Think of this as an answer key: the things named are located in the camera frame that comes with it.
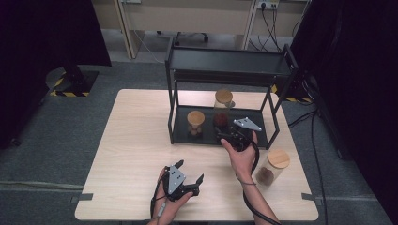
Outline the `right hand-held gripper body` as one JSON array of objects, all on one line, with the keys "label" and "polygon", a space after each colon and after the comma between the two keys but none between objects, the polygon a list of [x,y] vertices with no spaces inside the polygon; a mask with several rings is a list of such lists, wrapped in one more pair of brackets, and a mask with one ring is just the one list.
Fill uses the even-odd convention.
[{"label": "right hand-held gripper body", "polygon": [[241,119],[235,119],[233,121],[233,126],[239,128],[237,133],[231,133],[233,139],[229,141],[233,148],[238,151],[244,151],[253,140],[253,132],[261,131],[262,128],[256,125],[250,118],[245,117]]}]

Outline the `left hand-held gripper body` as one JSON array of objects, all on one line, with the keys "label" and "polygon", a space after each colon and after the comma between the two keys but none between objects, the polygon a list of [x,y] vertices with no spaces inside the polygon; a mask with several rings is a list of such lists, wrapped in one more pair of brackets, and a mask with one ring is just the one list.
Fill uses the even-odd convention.
[{"label": "left hand-held gripper body", "polygon": [[185,174],[173,165],[166,167],[162,178],[163,191],[168,200],[175,202],[181,199],[185,194],[191,192],[193,196],[198,196],[200,186],[195,184],[184,185]]}]

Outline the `short glass jar wooden lid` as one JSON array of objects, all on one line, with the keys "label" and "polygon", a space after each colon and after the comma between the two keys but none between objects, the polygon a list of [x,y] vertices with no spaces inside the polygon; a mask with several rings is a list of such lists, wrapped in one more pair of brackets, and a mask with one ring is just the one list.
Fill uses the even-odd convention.
[{"label": "short glass jar wooden lid", "polygon": [[188,131],[192,136],[202,134],[202,125],[205,122],[205,115],[200,111],[191,111],[187,115]]}]

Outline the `tall glass jar wooden lid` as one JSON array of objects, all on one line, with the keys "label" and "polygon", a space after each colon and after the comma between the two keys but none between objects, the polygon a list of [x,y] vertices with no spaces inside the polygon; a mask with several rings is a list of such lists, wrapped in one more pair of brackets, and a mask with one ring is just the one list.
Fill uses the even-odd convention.
[{"label": "tall glass jar wooden lid", "polygon": [[228,125],[228,115],[233,103],[233,94],[230,90],[220,89],[215,93],[213,123],[217,127]]},{"label": "tall glass jar wooden lid", "polygon": [[269,187],[290,165],[290,156],[282,149],[270,150],[258,167],[255,178],[258,184]]}]

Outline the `black metal shelf rack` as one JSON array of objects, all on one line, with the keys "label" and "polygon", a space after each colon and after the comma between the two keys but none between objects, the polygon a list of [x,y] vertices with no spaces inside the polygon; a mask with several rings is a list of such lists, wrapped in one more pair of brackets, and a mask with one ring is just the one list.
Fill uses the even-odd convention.
[{"label": "black metal shelf rack", "polygon": [[214,115],[210,106],[200,106],[198,110],[205,114],[204,128],[208,130],[200,138],[191,137],[182,132],[188,125],[187,115],[197,109],[195,105],[181,105],[178,99],[179,83],[218,83],[242,86],[257,86],[266,89],[262,105],[269,106],[274,124],[274,133],[267,136],[266,128],[259,131],[258,145],[269,149],[276,140],[280,127],[277,111],[281,104],[278,96],[271,92],[273,75],[288,75],[298,72],[299,66],[289,46],[281,52],[251,52],[235,50],[214,50],[176,46],[170,43],[165,59],[166,79],[170,101],[168,129],[171,143],[216,144],[218,132],[230,133],[235,118],[247,115],[255,122],[263,123],[263,109],[235,108],[230,113],[228,125],[217,127],[210,120]]}]

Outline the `person's right hand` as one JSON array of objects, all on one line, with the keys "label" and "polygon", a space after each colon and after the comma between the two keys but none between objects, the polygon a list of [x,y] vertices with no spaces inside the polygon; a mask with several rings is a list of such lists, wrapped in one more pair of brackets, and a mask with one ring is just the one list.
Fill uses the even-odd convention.
[{"label": "person's right hand", "polygon": [[221,144],[227,151],[232,169],[240,182],[254,183],[252,178],[252,167],[255,162],[255,149],[250,144],[244,151],[236,151],[225,139],[221,139]]}]

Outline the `person's left hand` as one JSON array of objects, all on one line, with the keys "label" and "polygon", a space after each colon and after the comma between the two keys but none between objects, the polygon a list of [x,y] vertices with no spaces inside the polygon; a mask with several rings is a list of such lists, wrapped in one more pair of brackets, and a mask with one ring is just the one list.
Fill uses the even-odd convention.
[{"label": "person's left hand", "polygon": [[165,192],[163,191],[162,177],[164,175],[164,171],[165,170],[162,169],[159,174],[155,196],[153,197],[154,205],[150,220],[156,219],[173,222],[179,209],[192,197],[192,193],[189,192],[185,194],[181,199],[175,202],[168,200],[165,196]]}]

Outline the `striped-edge black stand base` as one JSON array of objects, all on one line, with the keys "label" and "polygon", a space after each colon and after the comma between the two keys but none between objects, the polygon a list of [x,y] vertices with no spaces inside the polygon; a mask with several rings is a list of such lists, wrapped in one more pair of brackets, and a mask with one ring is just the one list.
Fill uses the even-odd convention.
[{"label": "striped-edge black stand base", "polygon": [[271,92],[278,96],[278,103],[287,101],[308,101],[310,97],[303,87],[303,78],[296,71],[288,75],[273,75],[271,78]]},{"label": "striped-edge black stand base", "polygon": [[79,67],[65,68],[51,89],[51,96],[87,97],[99,73],[93,70],[80,70]]}]

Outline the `grey tape piece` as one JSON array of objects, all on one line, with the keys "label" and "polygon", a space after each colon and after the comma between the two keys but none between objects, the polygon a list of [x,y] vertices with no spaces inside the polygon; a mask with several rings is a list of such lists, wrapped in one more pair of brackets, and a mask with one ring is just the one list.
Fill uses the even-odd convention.
[{"label": "grey tape piece", "polygon": [[79,196],[72,196],[70,202],[78,203],[81,201],[91,201],[93,199],[93,195],[93,193],[82,193]]},{"label": "grey tape piece", "polygon": [[316,198],[313,194],[301,193],[301,198],[307,201],[313,201],[316,205],[323,205],[322,198]]}]

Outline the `beige desk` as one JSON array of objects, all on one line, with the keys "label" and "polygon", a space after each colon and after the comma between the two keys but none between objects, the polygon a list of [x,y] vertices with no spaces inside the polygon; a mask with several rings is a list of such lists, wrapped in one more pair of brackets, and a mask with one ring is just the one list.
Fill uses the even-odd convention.
[{"label": "beige desk", "polygon": [[91,0],[113,61],[164,60],[172,36],[163,32],[207,33],[209,42],[187,45],[213,49],[275,52],[291,43],[311,0],[280,0],[276,10],[258,0]]}]

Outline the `black curtain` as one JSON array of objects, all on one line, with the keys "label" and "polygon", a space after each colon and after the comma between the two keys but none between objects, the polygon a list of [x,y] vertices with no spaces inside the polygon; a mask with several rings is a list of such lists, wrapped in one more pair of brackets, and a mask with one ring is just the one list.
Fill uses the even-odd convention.
[{"label": "black curtain", "polygon": [[291,49],[338,147],[398,225],[398,0],[312,0]]},{"label": "black curtain", "polygon": [[110,66],[91,0],[0,0],[0,149],[48,91],[48,73]]}]

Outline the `pale floor strip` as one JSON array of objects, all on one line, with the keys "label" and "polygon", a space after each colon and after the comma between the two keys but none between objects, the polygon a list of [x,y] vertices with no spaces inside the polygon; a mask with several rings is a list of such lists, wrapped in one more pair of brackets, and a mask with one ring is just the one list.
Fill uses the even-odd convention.
[{"label": "pale floor strip", "polygon": [[0,188],[36,188],[54,190],[82,190],[82,185],[58,184],[39,181],[0,181]]}]

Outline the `white wall socket strip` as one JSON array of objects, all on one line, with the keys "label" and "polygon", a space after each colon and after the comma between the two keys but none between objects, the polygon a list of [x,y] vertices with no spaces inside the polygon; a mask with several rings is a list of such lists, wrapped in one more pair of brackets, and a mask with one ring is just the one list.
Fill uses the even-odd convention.
[{"label": "white wall socket strip", "polygon": [[280,0],[258,0],[257,7],[259,9],[276,10]]}]

